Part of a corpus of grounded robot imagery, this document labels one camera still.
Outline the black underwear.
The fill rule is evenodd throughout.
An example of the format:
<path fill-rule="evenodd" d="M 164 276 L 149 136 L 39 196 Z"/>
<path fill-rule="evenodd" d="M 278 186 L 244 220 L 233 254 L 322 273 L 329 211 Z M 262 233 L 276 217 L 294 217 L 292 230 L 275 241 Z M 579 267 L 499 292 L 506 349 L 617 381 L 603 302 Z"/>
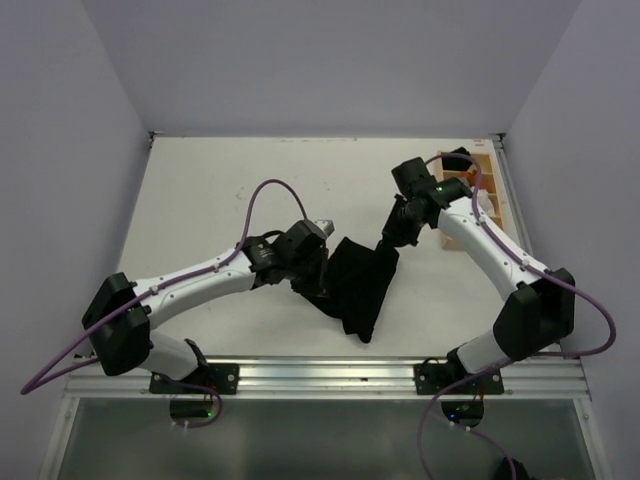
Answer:
<path fill-rule="evenodd" d="M 301 296 L 323 314 L 339 320 L 345 334 L 368 344 L 398 260 L 398 251 L 381 241 L 371 249 L 344 237 L 328 252 L 327 294 Z"/>

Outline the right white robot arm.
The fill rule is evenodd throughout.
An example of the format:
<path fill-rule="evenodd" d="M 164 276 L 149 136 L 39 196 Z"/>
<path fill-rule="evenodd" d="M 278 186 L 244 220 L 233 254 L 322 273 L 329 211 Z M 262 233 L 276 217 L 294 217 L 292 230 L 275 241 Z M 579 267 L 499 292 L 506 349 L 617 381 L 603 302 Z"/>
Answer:
<path fill-rule="evenodd" d="M 490 330 L 448 353 L 451 389 L 468 392 L 482 371 L 525 360 L 573 332 L 573 276 L 564 268 L 549 270 L 520 249 L 479 206 L 476 189 L 458 178 L 437 180 L 420 157 L 395 167 L 392 176 L 399 192 L 384 241 L 414 246 L 424 227 L 438 229 L 463 247 L 504 301 Z"/>

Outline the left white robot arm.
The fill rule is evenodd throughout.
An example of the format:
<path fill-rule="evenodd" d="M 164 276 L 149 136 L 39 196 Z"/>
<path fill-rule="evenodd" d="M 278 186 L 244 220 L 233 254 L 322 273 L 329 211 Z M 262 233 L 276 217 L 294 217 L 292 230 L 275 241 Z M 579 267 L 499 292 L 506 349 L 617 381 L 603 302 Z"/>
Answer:
<path fill-rule="evenodd" d="M 287 231 L 249 236 L 235 248 L 169 276 L 132 281 L 116 273 L 103 281 L 82 325 L 105 375 L 136 368 L 193 393 L 214 385 L 197 344 L 160 333 L 165 322 L 215 299 L 290 283 L 294 292 L 324 294 L 330 220 L 297 221 Z"/>

